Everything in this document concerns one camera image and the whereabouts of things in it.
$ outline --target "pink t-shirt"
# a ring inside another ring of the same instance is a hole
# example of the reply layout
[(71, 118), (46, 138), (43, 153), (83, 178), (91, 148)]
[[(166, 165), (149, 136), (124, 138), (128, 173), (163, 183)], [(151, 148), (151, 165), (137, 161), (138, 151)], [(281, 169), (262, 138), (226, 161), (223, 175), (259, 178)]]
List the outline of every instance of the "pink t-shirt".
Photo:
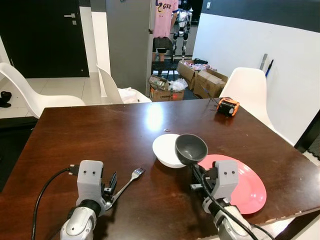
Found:
[(172, 13), (177, 11), (178, 0), (155, 0), (154, 38), (167, 38), (169, 36)]

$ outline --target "black cable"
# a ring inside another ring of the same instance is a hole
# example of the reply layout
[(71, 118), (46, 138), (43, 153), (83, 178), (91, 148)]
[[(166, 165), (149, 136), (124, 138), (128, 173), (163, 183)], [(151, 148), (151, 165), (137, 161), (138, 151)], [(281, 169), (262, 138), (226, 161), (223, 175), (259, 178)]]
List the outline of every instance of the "black cable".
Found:
[(225, 210), (218, 202), (217, 200), (214, 199), (213, 196), (211, 196), (211, 193), (206, 185), (206, 175), (202, 174), (201, 176), (201, 183), (203, 186), (203, 189), (205, 191), (205, 193), (208, 195), (208, 197), (210, 198), (210, 200), (212, 201), (213, 204), (215, 204), (223, 213), (225, 213), (229, 218), (231, 218), (233, 221), (235, 221), (236, 224), (238, 224), (241, 228), (243, 228), (243, 230), (245, 230), (249, 236), (253, 239), (253, 240), (258, 240), (258, 238), (254, 235), (254, 233), (247, 228), (242, 222), (240, 222), (235, 216), (233, 216), (230, 212), (228, 212), (227, 210)]
[(217, 104), (217, 106), (219, 106), (219, 103), (217, 102), (217, 100), (214, 98), (214, 97), (212, 97), (211, 96), (211, 94), (210, 94), (210, 92), (206, 89), (206, 88), (204, 88), (200, 83), (199, 83), (199, 86), (201, 87), (201, 88), (203, 88), (203, 90), (206, 92), (206, 94), (209, 96), (209, 98), (210, 98), (210, 100), (209, 100), (209, 102), (212, 100), (212, 101), (215, 101), (215, 103)]
[(272, 240), (275, 240), (275, 238), (265, 229), (263, 229), (262, 227), (256, 225), (256, 224), (251, 224), (251, 226), (255, 227), (256, 229), (259, 229), (260, 231), (264, 232), (265, 234), (268, 235), (268, 237)]
[(42, 195), (44, 194), (46, 188), (48, 187), (48, 185), (51, 183), (51, 181), (53, 179), (55, 179), (57, 176), (59, 176), (60, 174), (64, 173), (64, 172), (69, 172), (70, 171), (70, 167), (67, 167), (65, 169), (62, 169), (60, 171), (58, 171), (55, 175), (53, 175), (43, 186), (37, 200), (34, 206), (34, 210), (33, 210), (33, 219), (32, 219), (32, 235), (31, 235), (31, 239), (35, 240), (36, 239), (36, 224), (37, 224), (37, 212), (38, 212), (38, 207), (39, 207), (39, 203), (40, 203), (40, 199), (42, 197)]

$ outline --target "white plate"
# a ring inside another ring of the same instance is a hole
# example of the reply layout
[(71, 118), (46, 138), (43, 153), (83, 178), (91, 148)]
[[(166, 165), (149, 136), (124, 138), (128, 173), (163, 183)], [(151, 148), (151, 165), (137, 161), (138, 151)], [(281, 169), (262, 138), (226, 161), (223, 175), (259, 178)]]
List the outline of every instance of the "white plate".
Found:
[(173, 169), (183, 168), (186, 165), (183, 165), (175, 151), (176, 139), (179, 137), (179, 134), (163, 134), (158, 136), (152, 144), (152, 150), (158, 160), (165, 166)]

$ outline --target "silver fork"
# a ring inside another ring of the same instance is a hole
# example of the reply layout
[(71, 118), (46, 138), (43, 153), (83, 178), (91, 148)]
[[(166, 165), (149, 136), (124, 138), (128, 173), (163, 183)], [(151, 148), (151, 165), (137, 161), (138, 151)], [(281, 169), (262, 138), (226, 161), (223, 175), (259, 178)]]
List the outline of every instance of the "silver fork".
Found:
[(144, 170), (142, 167), (137, 168), (136, 170), (134, 170), (134, 171), (132, 172), (130, 181), (129, 181), (126, 185), (124, 185), (124, 187), (121, 188), (120, 191), (118, 191), (118, 192), (116, 193), (116, 195), (113, 196), (112, 204), (114, 204), (114, 203), (117, 201), (117, 199), (120, 197), (120, 195), (123, 193), (123, 191), (129, 186), (129, 184), (130, 184), (133, 180), (139, 178), (145, 171), (146, 171), (146, 170)]

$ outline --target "white plastic chair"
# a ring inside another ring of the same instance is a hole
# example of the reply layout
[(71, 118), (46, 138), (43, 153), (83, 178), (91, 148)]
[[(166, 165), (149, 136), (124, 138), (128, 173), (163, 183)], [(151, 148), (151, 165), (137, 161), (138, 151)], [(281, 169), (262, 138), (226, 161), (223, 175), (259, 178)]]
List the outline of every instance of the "white plastic chair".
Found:
[(28, 111), (37, 119), (45, 108), (85, 106), (78, 97), (68, 95), (41, 95), (35, 92), (22, 74), (11, 65), (1, 62), (0, 73), (6, 76), (20, 91)]
[(233, 70), (220, 94), (220, 98), (230, 97), (240, 103), (245, 110), (269, 127), (292, 146), (290, 140), (279, 133), (269, 119), (267, 112), (267, 80), (260, 69), (237, 67)]
[[(108, 100), (111, 101), (112, 104), (126, 104), (129, 102), (124, 101), (124, 96), (122, 95), (122, 92), (120, 88), (117, 87), (114, 79), (110, 76), (110, 74), (96, 65), (99, 69), (99, 72), (102, 77), (103, 85), (104, 85), (104, 90), (105, 93), (108, 97)], [(138, 90), (135, 90), (133, 88), (128, 88), (129, 91), (135, 92), (136, 98), (137, 98), (137, 103), (151, 103), (152, 101), (150, 98), (146, 97), (143, 95), (141, 92)]]

